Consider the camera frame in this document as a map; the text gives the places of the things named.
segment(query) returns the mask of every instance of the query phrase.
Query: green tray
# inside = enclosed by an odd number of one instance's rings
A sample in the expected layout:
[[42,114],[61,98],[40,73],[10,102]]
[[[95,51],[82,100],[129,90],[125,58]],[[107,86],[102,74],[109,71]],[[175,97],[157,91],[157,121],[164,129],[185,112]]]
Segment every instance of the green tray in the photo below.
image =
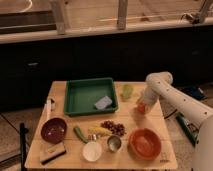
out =
[[[106,109],[98,110],[94,104],[104,96],[112,100]],[[97,78],[67,81],[64,113],[69,116],[84,116],[113,113],[118,109],[112,78]]]

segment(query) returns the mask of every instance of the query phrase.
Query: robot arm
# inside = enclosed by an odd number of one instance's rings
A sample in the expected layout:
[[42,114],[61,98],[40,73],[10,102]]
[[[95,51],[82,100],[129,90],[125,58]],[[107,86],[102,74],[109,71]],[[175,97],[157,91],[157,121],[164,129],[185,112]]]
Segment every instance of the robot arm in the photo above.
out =
[[139,103],[147,109],[147,106],[153,106],[161,95],[184,114],[199,128],[193,171],[213,170],[213,109],[172,87],[172,80],[169,72],[149,74],[146,78],[147,87],[142,92]]

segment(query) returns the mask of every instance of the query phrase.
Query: cable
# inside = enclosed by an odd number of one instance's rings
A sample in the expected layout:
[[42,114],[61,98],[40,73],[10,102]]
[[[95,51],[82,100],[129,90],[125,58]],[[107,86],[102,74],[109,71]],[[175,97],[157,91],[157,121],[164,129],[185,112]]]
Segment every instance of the cable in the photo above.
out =
[[173,112],[171,112],[170,114],[168,114],[167,116],[165,116],[164,119],[168,119],[170,116],[172,116],[176,112],[177,112],[177,109],[175,109]]
[[20,135],[19,130],[4,115],[2,115],[2,113],[0,113],[0,115]]

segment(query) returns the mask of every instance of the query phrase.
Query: small toy food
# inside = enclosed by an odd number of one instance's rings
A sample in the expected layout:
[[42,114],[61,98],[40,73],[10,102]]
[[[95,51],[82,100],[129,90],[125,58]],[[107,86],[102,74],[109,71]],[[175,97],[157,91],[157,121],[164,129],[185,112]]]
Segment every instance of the small toy food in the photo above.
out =
[[88,143],[88,140],[85,138],[84,134],[82,133],[79,126],[74,126],[73,131],[75,132],[75,135],[83,141],[85,144]]
[[112,131],[100,127],[100,126],[93,126],[91,128],[88,129],[90,134],[97,134],[97,135],[101,135],[101,136],[107,136],[107,135],[111,135]]
[[112,104],[112,99],[108,96],[104,96],[100,100],[95,103],[95,107],[99,110],[107,108],[109,105]]
[[120,137],[125,134],[125,127],[120,123],[115,124],[113,121],[104,121],[101,123],[101,127],[109,129],[114,135],[118,135]]
[[133,86],[130,84],[124,84],[122,88],[122,97],[124,100],[127,100],[131,97],[133,92]]

